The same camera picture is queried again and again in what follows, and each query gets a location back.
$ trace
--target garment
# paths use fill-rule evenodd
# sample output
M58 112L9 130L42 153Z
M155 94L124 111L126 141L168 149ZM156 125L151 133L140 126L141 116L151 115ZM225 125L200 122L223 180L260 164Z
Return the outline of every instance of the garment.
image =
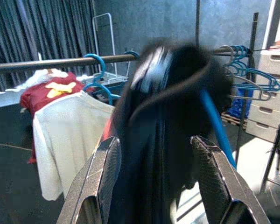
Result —
M113 106L84 91L44 106L35 113L33 136L42 196L66 197L76 174L89 159Z
M46 88L47 85L50 85L51 83L68 85L73 82L76 83L76 85L71 89L71 93L64 91L62 92L62 94L56 95L55 97L48 97L48 94L50 93L52 88ZM82 83L76 80L76 76L72 72L69 72L68 76L66 77L54 77L51 81L47 83L41 83L26 89L25 92L21 95L20 104L21 106L29 109L31 116L34 117L35 112L43 108L48 103L58 98L68 96L69 94L80 92L83 89L83 86L84 85ZM35 148L33 146L31 157L28 163L30 164L35 162Z
M201 49L164 42L147 48L101 138L118 137L122 155L108 223L174 222L170 205L196 182L190 137L210 130L199 91L206 88L222 111L230 87Z

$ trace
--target metal stand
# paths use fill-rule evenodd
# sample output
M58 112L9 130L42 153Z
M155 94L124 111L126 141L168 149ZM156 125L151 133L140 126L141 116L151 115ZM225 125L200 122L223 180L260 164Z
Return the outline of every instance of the metal stand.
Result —
M258 14L254 13L253 15L253 23L252 23L252 31L251 31L251 38L250 38L250 54L248 59L248 67L251 68L253 64L253 51L254 51L254 45L255 45L255 38L256 38L256 30L257 30L257 22L258 22ZM250 73L247 74L247 79L250 79ZM248 91L245 91L244 94L245 97L248 96ZM235 163L238 164L238 157L239 157L239 148L242 140L242 133L243 133L243 126L244 126L244 120L245 120L245 114L247 109L247 100L244 99L243 108L242 108L242 114L241 114L241 121L239 125L238 130L238 139L237 139L237 146L236 146L236 156L235 156Z
M268 178L276 152L278 153L278 160L277 160L276 169L279 170L279 166L280 166L280 125L279 125L278 131L277 131L277 136L276 136L276 139L275 139L275 142L274 142L274 147L271 151L270 158L269 158L269 161L268 161L267 166L266 166L266 171L265 171L265 174L264 174L263 179L262 179L262 184L261 184L261 187L260 187L260 193L263 193L265 191L267 181L275 183L275 184L280 186L280 183Z

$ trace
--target floor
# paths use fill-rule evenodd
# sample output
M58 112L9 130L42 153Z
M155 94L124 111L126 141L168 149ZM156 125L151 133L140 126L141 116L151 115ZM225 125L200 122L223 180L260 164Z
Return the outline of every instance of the floor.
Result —
M20 110L19 105L0 108L0 223L56 223L64 200L62 196L56 201L42 198L37 167L27 164L32 148L31 117L28 112L20 113ZM238 127L225 125L231 147L235 149ZM239 173L257 192L272 144L243 132L241 146ZM280 190L272 184L268 184L268 189ZM207 223L200 200L198 185L183 192L176 214L178 224Z

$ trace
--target dark curtain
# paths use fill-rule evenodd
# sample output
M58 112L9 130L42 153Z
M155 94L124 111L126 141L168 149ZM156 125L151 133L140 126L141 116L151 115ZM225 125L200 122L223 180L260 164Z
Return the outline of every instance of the dark curtain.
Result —
M90 0L0 0L0 63L77 58L94 52ZM89 67L65 68L76 75ZM32 72L0 74L0 91Z

